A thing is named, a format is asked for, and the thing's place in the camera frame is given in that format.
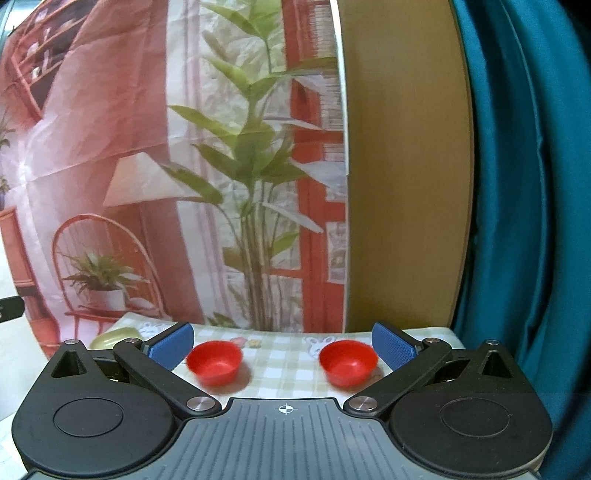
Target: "lamp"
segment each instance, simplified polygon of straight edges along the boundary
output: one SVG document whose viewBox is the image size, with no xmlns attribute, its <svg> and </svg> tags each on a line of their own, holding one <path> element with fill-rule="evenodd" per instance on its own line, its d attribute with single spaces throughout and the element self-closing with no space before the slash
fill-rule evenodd
<svg viewBox="0 0 591 480">
<path fill-rule="evenodd" d="M 140 152 L 119 159 L 103 206 L 190 196 L 195 196 L 195 192 L 172 179 L 147 153 Z"/>
</svg>

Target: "bunny print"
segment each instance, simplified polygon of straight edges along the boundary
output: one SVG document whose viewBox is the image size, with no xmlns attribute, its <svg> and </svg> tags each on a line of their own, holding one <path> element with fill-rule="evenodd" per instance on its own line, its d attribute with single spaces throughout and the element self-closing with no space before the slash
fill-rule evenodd
<svg viewBox="0 0 591 480">
<path fill-rule="evenodd" d="M 309 355 L 318 360 L 318 356 L 320 355 L 320 351 L 329 343 L 332 343 L 336 340 L 336 337 L 331 335 L 323 340 L 317 339 L 315 337 L 306 337 L 304 341 L 310 345 L 310 350 L 308 351 Z"/>
</svg>

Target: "metal screw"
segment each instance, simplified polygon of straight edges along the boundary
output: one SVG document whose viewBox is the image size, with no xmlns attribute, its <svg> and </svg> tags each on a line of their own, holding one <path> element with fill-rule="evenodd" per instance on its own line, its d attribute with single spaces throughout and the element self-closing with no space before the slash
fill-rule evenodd
<svg viewBox="0 0 591 480">
<path fill-rule="evenodd" d="M 216 401 L 211 397 L 193 397 L 187 400 L 187 406 L 191 410 L 206 411 L 216 406 Z"/>
<path fill-rule="evenodd" d="M 372 397 L 355 397 L 349 401 L 349 407 L 357 411 L 372 411 L 378 408 L 378 401 Z"/>
</svg>

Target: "yellow-green object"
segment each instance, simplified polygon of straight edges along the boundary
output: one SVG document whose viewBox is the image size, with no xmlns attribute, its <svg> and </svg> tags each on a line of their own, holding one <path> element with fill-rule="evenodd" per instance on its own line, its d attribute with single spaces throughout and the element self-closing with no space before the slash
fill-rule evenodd
<svg viewBox="0 0 591 480">
<path fill-rule="evenodd" d="M 126 338 L 140 338 L 139 332 L 135 328 L 125 327 L 110 332 L 103 333 L 96 337 L 90 343 L 90 350 L 107 350 L 113 348 L 116 343 Z"/>
</svg>

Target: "red bowl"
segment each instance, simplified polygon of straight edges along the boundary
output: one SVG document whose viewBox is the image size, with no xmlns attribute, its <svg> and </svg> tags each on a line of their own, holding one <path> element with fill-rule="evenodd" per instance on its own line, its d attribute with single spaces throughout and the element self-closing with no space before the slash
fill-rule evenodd
<svg viewBox="0 0 591 480">
<path fill-rule="evenodd" d="M 187 367 L 207 387 L 232 383 L 241 363 L 240 347 L 223 340 L 200 343 L 187 356 Z"/>
<path fill-rule="evenodd" d="M 320 351 L 319 360 L 328 381 L 340 388 L 364 383 L 378 365 L 374 349 L 356 340 L 328 344 Z"/>
</svg>

